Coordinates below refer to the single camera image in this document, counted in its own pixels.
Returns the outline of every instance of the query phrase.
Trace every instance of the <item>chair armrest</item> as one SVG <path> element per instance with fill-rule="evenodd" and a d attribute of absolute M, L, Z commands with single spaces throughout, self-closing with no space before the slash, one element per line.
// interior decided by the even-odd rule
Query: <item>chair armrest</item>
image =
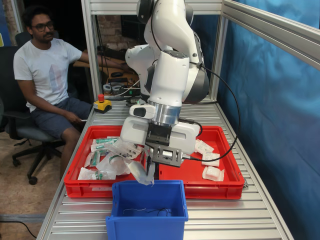
<path fill-rule="evenodd" d="M 29 112 L 19 112 L 19 111 L 5 111 L 3 116 L 7 118 L 15 118 L 15 119 L 28 119 L 31 117 Z"/>

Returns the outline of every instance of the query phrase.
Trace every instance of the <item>man's hand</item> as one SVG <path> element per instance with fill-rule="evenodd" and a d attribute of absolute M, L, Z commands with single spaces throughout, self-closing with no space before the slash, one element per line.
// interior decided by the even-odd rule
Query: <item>man's hand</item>
<path fill-rule="evenodd" d="M 126 73 L 133 74 L 133 70 L 126 63 L 121 63 L 121 69 Z"/>
<path fill-rule="evenodd" d="M 65 111 L 63 116 L 72 124 L 82 124 L 81 119 L 75 115 L 73 112 Z"/>

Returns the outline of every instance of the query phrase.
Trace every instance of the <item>floor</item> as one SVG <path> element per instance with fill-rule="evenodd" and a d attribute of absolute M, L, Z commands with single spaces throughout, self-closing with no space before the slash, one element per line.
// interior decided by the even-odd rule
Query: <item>floor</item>
<path fill-rule="evenodd" d="M 56 156 L 51 160 L 43 158 L 40 166 L 35 170 L 34 176 L 38 178 L 36 185 L 30 185 L 27 172 L 36 154 L 20 157 L 21 165 L 14 167 L 12 155 L 40 142 L 31 141 L 32 146 L 26 142 L 21 146 L 14 146 L 22 140 L 12 140 L 5 132 L 0 133 L 0 219 L 4 215 L 30 216 L 41 215 L 38 220 L 25 222 L 34 235 L 38 235 L 43 216 L 47 213 L 51 201 L 60 182 L 60 159 Z M 33 240 L 26 227 L 20 223 L 0 223 L 1 240 Z"/>

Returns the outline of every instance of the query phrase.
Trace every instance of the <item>glasses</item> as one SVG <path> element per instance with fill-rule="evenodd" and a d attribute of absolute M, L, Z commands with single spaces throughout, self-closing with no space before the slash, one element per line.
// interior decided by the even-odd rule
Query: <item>glasses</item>
<path fill-rule="evenodd" d="M 54 29 L 54 22 L 53 21 L 48 21 L 47 23 L 39 23 L 35 26 L 32 26 L 33 28 L 36 28 L 39 32 L 43 32 L 46 27 L 50 30 Z"/>

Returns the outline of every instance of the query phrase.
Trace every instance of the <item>slotted aluminum table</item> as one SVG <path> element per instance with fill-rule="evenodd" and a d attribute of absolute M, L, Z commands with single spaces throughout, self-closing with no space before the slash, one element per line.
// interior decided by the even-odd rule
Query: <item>slotted aluminum table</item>
<path fill-rule="evenodd" d="M 106 114 L 91 112 L 85 130 L 89 126 L 122 125 L 128 115 L 126 102 L 114 101 L 112 110 Z M 183 105 L 180 116 L 202 125 L 220 126 L 230 144 L 234 139 L 235 133 L 219 104 Z M 239 141 L 232 152 L 248 188 L 243 190 L 240 200 L 187 200 L 189 220 L 185 223 L 184 240 L 292 240 L 288 227 Z M 69 198 L 66 194 L 62 180 L 37 240 L 107 240 L 105 218 L 111 213 L 112 199 Z"/>

